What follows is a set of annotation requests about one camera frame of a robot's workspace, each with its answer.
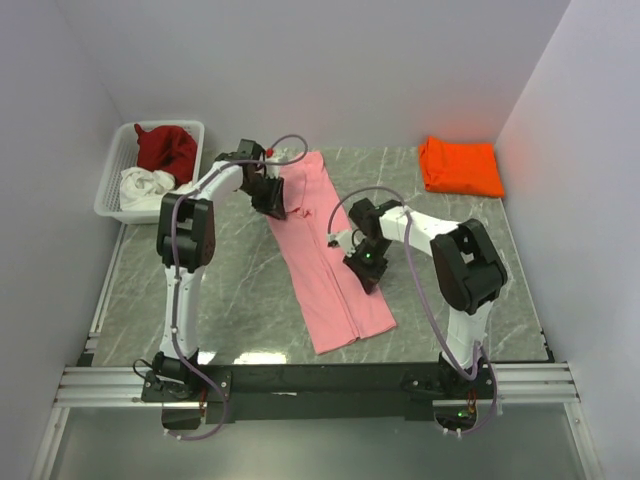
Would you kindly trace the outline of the pink t shirt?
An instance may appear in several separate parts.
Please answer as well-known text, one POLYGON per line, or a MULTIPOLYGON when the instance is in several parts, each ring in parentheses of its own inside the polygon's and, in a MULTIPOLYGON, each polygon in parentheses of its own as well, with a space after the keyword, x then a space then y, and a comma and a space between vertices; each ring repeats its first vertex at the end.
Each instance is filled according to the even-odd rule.
POLYGON ((314 351, 324 354, 358 339, 385 333, 396 321, 376 291, 367 294, 328 246, 327 227, 351 229, 343 209, 333 214, 338 194, 318 152, 280 170, 286 218, 267 219, 286 262, 314 351))

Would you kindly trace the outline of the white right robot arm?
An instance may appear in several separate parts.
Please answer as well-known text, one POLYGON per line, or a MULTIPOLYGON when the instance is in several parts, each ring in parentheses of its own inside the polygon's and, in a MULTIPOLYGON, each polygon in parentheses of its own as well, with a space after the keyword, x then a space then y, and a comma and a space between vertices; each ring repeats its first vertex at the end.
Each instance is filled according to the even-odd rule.
POLYGON ((444 395, 460 399, 474 386, 484 359, 489 313, 508 274, 482 222, 441 220, 417 212, 399 200, 374 205, 365 198, 353 204, 348 218, 355 229, 327 234, 327 243, 343 251, 343 263, 365 293, 375 290, 388 266, 393 242, 403 245, 416 291, 449 367, 439 374, 444 395), (422 288, 412 252, 432 259, 441 297, 448 306, 442 331, 422 288))

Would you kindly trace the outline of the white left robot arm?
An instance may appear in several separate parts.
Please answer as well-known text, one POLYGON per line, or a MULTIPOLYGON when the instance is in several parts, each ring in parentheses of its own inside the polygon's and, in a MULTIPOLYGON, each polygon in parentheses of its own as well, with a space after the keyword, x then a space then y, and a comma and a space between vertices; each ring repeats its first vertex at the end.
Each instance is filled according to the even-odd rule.
POLYGON ((197 308, 205 268, 216 249, 215 209, 241 191, 259 213, 284 220, 284 179, 279 169, 289 161, 243 139, 237 149, 218 155, 211 169, 184 193, 161 201, 156 251, 165 267, 165 325, 155 375, 176 401, 193 399, 204 382, 198 367, 197 308))

